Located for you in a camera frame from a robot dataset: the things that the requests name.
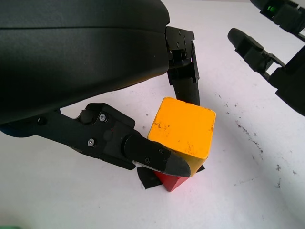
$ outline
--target dirt mark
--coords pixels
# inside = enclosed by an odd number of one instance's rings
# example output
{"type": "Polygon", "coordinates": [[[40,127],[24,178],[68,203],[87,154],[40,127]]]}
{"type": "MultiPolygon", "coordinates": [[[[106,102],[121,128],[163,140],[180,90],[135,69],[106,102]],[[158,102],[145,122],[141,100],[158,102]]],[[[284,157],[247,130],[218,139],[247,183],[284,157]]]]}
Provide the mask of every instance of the dirt mark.
{"type": "Polygon", "coordinates": [[[279,179],[277,186],[275,186],[276,188],[281,188],[281,179],[279,179]]]}
{"type": "Polygon", "coordinates": [[[263,151],[262,148],[260,147],[259,143],[256,142],[256,141],[254,141],[254,140],[252,139],[252,137],[250,136],[249,131],[248,131],[246,128],[244,128],[242,125],[240,125],[240,124],[238,123],[237,120],[236,120],[235,122],[236,122],[238,128],[241,128],[241,129],[243,130],[243,132],[245,132],[246,135],[249,137],[248,140],[251,141],[251,142],[253,142],[253,143],[256,145],[256,147],[257,147],[257,148],[259,149],[259,151],[260,151],[259,156],[261,157],[261,160],[264,160],[264,159],[263,159],[263,156],[262,156],[262,154],[264,153],[264,151],[263,151]]]}
{"type": "Polygon", "coordinates": [[[283,157],[281,157],[281,158],[282,158],[282,160],[286,163],[287,168],[290,169],[294,175],[297,175],[297,172],[295,172],[295,171],[290,167],[289,162],[288,162],[286,159],[284,159],[283,157]]]}
{"type": "Polygon", "coordinates": [[[248,180],[239,181],[239,184],[241,185],[241,184],[247,183],[247,182],[249,182],[249,181],[253,181],[253,180],[255,180],[256,178],[258,178],[258,177],[254,177],[254,178],[251,178],[251,179],[248,179],[248,180]]]}
{"type": "Polygon", "coordinates": [[[161,123],[153,123],[154,125],[157,125],[159,129],[161,129],[161,123]]]}

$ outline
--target green light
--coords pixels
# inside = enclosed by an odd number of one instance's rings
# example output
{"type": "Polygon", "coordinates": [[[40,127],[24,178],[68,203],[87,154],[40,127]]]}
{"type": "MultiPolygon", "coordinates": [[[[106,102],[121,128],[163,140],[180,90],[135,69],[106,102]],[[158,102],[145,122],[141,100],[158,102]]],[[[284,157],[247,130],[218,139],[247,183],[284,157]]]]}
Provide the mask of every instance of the green light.
{"type": "Polygon", "coordinates": [[[271,13],[274,13],[276,11],[276,7],[274,6],[268,6],[268,10],[271,12],[271,13]]]}

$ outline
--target yellow wooden cube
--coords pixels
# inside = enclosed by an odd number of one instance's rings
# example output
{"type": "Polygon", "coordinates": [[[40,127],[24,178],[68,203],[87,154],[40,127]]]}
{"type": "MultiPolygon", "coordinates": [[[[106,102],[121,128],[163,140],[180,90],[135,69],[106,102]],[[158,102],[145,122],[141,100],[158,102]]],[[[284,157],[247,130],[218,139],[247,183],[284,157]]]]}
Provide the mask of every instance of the yellow wooden cube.
{"type": "Polygon", "coordinates": [[[211,109],[164,98],[148,139],[177,152],[189,164],[193,176],[208,158],[215,119],[211,109]]]}

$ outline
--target screw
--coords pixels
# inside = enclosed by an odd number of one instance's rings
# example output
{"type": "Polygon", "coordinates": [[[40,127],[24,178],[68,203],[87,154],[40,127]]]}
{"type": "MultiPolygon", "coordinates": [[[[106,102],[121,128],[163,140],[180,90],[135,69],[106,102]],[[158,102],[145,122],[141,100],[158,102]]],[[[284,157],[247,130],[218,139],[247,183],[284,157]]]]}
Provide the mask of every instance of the screw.
{"type": "Polygon", "coordinates": [[[94,139],[93,138],[90,138],[88,140],[88,146],[90,146],[90,147],[94,146],[94,139]]]}
{"type": "Polygon", "coordinates": [[[100,119],[100,121],[101,121],[102,123],[105,123],[105,122],[107,121],[107,117],[106,117],[105,114],[101,114],[100,117],[99,117],[99,119],[100,119]]]}

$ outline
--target yellow block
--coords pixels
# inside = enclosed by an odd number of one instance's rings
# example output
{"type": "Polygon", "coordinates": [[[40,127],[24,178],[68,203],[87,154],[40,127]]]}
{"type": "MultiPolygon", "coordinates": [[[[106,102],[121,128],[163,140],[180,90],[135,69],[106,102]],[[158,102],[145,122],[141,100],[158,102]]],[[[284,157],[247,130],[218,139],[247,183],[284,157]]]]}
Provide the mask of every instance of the yellow block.
{"type": "Polygon", "coordinates": [[[216,113],[210,109],[164,98],[148,139],[177,152],[193,176],[208,158],[215,119],[216,113]]]}

